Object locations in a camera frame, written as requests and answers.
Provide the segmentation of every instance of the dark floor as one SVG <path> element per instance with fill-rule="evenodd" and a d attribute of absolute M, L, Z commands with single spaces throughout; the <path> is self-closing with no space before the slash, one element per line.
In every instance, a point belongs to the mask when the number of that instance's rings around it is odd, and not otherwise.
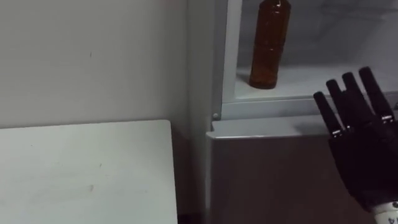
<path fill-rule="evenodd" d="M 178 224 L 201 224 L 201 218 L 198 214 L 179 215 Z"/>

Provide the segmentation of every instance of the robotic hand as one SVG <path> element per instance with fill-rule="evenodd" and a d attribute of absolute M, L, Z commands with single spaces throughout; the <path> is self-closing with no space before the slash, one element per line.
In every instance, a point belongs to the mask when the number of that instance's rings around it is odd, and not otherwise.
<path fill-rule="evenodd" d="M 370 68 L 359 71 L 368 93 L 366 103 L 352 73 L 326 85 L 340 116 L 337 120 L 324 94 L 314 94 L 330 132 L 329 145 L 349 194 L 378 223 L 398 224 L 398 123 Z"/>

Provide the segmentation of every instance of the refrigerator door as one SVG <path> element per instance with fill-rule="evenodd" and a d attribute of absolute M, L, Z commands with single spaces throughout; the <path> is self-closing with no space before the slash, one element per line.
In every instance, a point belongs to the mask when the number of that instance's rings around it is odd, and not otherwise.
<path fill-rule="evenodd" d="M 320 116 L 213 127 L 210 223 L 374 223 L 344 188 Z"/>

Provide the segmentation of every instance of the gray surface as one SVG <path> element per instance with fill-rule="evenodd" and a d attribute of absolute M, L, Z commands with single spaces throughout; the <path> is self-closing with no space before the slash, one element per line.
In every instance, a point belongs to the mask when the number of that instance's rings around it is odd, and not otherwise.
<path fill-rule="evenodd" d="M 211 224 L 371 224 L 326 138 L 213 141 Z"/>

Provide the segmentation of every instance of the plastic bottle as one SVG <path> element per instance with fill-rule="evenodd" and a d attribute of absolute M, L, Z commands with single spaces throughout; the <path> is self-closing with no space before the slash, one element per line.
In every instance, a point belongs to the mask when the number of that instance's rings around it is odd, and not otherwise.
<path fill-rule="evenodd" d="M 264 0 L 260 4 L 249 81 L 254 88 L 273 89 L 276 86 L 290 9 L 287 0 Z"/>

